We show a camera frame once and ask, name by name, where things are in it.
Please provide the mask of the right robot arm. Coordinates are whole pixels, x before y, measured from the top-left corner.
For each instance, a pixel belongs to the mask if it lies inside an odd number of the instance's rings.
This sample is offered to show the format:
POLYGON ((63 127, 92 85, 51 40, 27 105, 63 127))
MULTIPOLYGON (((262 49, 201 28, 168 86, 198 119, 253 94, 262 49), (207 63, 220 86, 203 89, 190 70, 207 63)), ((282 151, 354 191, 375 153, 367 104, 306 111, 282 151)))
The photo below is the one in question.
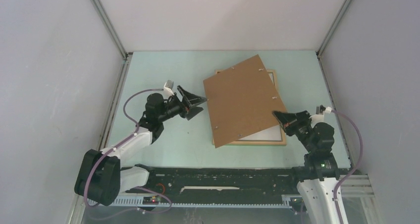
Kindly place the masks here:
POLYGON ((273 111, 288 136, 296 136, 307 150, 304 166, 293 167, 288 187, 299 193, 305 210, 314 224, 346 224, 347 215, 341 196, 340 170, 332 153, 334 128, 323 116, 307 111, 288 113, 273 111))

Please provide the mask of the landscape photo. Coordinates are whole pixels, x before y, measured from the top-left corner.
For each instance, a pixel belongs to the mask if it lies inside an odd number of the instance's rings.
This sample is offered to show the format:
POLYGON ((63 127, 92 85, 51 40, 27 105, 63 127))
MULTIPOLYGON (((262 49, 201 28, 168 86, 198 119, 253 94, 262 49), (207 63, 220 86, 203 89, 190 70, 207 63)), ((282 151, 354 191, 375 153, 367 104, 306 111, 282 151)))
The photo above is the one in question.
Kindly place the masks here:
MULTIPOLYGON (((276 87, 276 90, 279 91, 277 85, 277 76, 274 70, 268 69, 267 70, 272 83, 276 87)), ((281 135, 281 128, 279 125, 273 126, 271 128, 259 131, 252 135, 246 136, 241 138, 239 141, 246 141, 246 142, 257 142, 257 141, 267 141, 267 142, 282 142, 282 135, 281 135)))

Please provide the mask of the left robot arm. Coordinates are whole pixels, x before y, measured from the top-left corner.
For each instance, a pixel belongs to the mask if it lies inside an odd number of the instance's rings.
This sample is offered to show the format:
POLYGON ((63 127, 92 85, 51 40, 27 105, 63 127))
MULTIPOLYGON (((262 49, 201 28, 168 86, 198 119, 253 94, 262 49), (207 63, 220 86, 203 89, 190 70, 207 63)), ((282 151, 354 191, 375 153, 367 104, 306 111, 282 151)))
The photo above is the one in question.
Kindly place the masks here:
POLYGON ((74 193, 83 197, 85 203, 92 200, 96 205, 109 206, 121 192, 139 187, 148 193, 156 188, 157 180, 149 168, 123 165, 157 141, 165 121, 175 116, 191 120, 203 111, 200 105, 207 102, 205 97, 181 86, 177 90, 173 92, 169 82, 162 89, 148 89, 142 116, 138 120, 128 116, 135 125, 133 132, 114 146, 85 153, 74 185, 74 193))

